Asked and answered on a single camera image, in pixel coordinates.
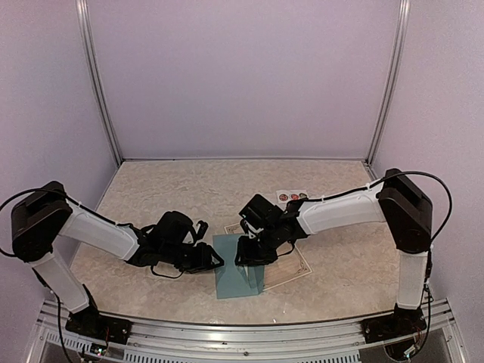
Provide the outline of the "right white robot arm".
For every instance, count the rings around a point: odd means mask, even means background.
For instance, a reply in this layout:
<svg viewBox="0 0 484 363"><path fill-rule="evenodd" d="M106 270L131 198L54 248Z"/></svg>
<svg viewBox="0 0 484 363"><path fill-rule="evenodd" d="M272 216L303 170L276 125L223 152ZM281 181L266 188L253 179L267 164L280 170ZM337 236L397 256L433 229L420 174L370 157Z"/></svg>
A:
<svg viewBox="0 0 484 363"><path fill-rule="evenodd" d="M384 177L352 190L288 200L284 208L257 194L240 211L244 234L237 241L237 266L269 265L278 259L278 248L335 228L384 223L399 252L397 311L389 315L387 330L401 336L413 327L430 277L431 249L442 229L433 230L433 202L412 181L430 178L447 198L445 182L428 172L389 169Z"/></svg>

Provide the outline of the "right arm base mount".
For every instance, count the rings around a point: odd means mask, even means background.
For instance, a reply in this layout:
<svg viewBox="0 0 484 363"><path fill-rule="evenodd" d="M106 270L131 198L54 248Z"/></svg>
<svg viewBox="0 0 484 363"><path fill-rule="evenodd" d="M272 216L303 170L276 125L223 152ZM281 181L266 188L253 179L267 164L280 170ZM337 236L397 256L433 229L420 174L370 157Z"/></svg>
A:
<svg viewBox="0 0 484 363"><path fill-rule="evenodd" d="M365 342L369 344L418 333L427 329L427 323L421 307L402 309L395 305L388 315L364 319L361 328Z"/></svg>

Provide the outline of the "ornate bordered letter sheet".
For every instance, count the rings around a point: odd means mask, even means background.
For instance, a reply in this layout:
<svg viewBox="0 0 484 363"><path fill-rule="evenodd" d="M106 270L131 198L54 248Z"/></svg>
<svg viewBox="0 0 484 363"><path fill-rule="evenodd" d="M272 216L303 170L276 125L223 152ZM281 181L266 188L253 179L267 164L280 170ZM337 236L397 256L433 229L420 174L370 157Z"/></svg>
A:
<svg viewBox="0 0 484 363"><path fill-rule="evenodd" d="M243 231L237 224L225 227L224 234L240 234ZM285 244L279 251L278 260L265 267L263 292L312 273L312 269L297 248Z"/></svg>

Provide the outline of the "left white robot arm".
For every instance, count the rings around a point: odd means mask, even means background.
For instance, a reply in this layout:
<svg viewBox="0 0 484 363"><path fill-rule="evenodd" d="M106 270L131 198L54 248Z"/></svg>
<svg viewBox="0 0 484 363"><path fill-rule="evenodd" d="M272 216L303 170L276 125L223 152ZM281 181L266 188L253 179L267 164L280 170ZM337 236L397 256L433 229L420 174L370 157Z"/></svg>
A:
<svg viewBox="0 0 484 363"><path fill-rule="evenodd" d="M208 224L193 222L178 211L168 211L157 223L138 228L82 205L58 181L20 191L2 202L2 209L7 206L11 208L11 251L3 250L2 255L29 265L92 337L105 330L105 318L98 314L87 286L71 271L57 247L59 242L87 245L137 268L171 265L179 277L225 264L215 249L203 242Z"/></svg>

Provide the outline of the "teal paper envelope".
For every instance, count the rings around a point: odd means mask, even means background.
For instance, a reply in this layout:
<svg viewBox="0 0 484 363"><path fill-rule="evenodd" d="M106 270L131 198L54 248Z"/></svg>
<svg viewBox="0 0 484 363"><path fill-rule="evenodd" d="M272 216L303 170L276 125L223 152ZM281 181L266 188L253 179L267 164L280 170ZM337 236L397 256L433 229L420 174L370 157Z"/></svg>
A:
<svg viewBox="0 0 484 363"><path fill-rule="evenodd" d="M265 267L237 266L235 256L240 234L213 236L213 247L225 264L215 270L217 299L257 296L263 292Z"/></svg>

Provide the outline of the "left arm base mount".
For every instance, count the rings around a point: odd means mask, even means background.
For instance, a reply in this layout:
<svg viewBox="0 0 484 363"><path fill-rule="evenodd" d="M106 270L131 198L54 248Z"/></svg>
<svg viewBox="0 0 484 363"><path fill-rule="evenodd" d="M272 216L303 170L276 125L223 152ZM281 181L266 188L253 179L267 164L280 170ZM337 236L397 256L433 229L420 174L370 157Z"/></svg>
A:
<svg viewBox="0 0 484 363"><path fill-rule="evenodd" d="M132 330L132 322L124 318L102 315L88 288L83 284L88 306L80 312L69 313L66 330L84 337L103 340L105 343L126 345Z"/></svg>

